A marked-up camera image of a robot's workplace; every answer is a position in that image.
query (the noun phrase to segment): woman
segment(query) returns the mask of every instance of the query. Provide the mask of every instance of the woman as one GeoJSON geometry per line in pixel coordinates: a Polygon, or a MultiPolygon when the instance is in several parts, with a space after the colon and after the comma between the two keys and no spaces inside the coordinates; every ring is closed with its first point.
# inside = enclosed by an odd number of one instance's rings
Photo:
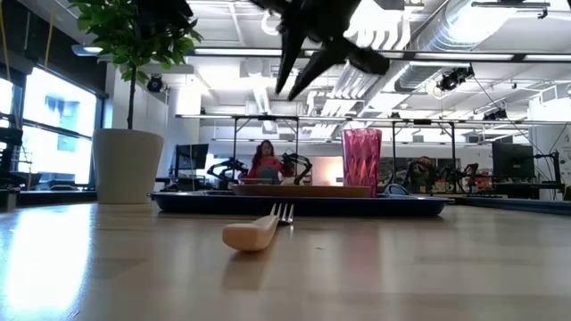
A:
{"type": "Polygon", "coordinates": [[[291,169],[286,169],[281,161],[274,156],[274,145],[269,140],[261,142],[256,147],[256,154],[252,158],[252,168],[248,175],[242,178],[260,179],[257,183],[279,184],[277,173],[282,173],[284,177],[293,175],[291,169]]]}

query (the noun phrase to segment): blue tray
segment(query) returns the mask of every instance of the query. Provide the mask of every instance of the blue tray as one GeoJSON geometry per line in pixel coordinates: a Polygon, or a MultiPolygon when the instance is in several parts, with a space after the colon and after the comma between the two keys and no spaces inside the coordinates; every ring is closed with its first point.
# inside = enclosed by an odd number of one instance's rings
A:
{"type": "Polygon", "coordinates": [[[267,215],[276,202],[295,205],[295,216],[326,217],[436,217],[451,200],[437,197],[379,194],[375,199],[253,197],[234,192],[152,193],[165,212],[267,215]]]}

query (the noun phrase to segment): tray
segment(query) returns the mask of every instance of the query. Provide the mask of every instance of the tray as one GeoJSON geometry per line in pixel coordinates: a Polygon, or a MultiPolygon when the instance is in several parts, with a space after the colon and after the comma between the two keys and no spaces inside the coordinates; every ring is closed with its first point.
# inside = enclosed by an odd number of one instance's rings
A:
{"type": "Polygon", "coordinates": [[[233,185],[232,189],[238,196],[368,198],[370,195],[369,187],[362,186],[233,185]]]}
{"type": "Polygon", "coordinates": [[[264,216],[276,202],[295,206],[295,216],[346,218],[433,218],[451,200],[381,194],[377,198],[238,196],[231,191],[152,193],[164,212],[264,216]]]}

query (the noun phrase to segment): wooden board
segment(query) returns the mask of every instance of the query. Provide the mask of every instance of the wooden board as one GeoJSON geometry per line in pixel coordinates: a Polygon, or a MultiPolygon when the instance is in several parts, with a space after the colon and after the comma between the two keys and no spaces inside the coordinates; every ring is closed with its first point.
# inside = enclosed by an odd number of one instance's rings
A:
{"type": "Polygon", "coordinates": [[[368,198],[364,186],[234,185],[238,196],[368,198]]]}

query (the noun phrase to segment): fork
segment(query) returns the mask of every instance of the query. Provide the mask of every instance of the fork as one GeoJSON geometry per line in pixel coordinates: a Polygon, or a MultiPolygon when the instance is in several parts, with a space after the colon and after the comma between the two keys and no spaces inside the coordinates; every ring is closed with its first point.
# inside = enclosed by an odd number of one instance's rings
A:
{"type": "Polygon", "coordinates": [[[270,215],[277,216],[279,225],[291,225],[294,222],[294,205],[288,203],[274,203],[274,206],[271,208],[270,215]]]}

